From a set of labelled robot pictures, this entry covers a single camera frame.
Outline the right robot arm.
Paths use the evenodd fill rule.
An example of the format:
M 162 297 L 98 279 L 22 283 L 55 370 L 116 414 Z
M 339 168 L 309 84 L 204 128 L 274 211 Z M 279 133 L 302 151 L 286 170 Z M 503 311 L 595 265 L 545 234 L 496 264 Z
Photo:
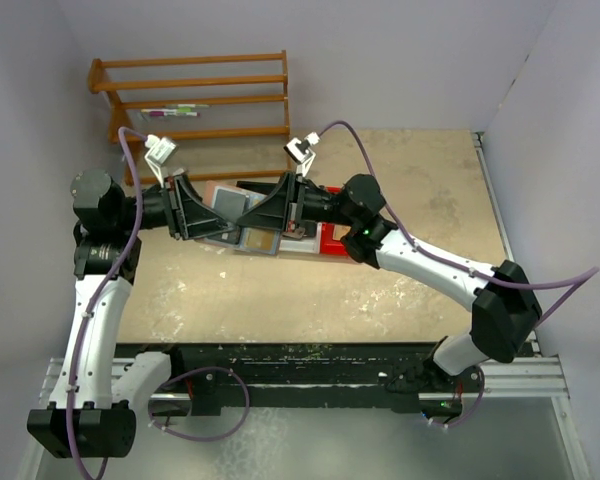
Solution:
M 487 360 L 512 362 L 542 310 L 523 268 L 498 266 L 434 247 L 383 217 L 386 200 L 369 174 L 330 192 L 292 173 L 266 187 L 267 196 L 237 220 L 241 227 L 283 232 L 303 222 L 348 227 L 341 243 L 357 263 L 410 277 L 454 300 L 471 315 L 469 329 L 444 338 L 425 366 L 426 383 L 447 391 L 467 368 Z

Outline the gold card from holder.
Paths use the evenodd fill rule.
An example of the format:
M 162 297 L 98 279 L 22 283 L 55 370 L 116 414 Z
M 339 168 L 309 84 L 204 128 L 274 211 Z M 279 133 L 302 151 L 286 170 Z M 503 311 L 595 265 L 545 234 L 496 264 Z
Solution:
M 277 233 L 274 231 L 247 228 L 244 233 L 244 247 L 248 251 L 270 254 L 277 246 Z

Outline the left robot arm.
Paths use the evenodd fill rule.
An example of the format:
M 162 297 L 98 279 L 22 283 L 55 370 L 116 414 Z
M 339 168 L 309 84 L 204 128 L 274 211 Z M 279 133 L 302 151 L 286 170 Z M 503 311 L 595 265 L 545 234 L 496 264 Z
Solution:
M 142 230 L 166 227 L 175 239 L 225 231 L 230 223 L 184 173 L 128 196 L 102 169 L 70 187 L 75 309 L 66 354 L 48 404 L 30 411 L 27 430 L 56 458 L 123 458 L 150 396 L 182 387 L 186 369 L 173 347 L 137 354 L 120 375 L 114 356 L 122 314 L 139 265 Z

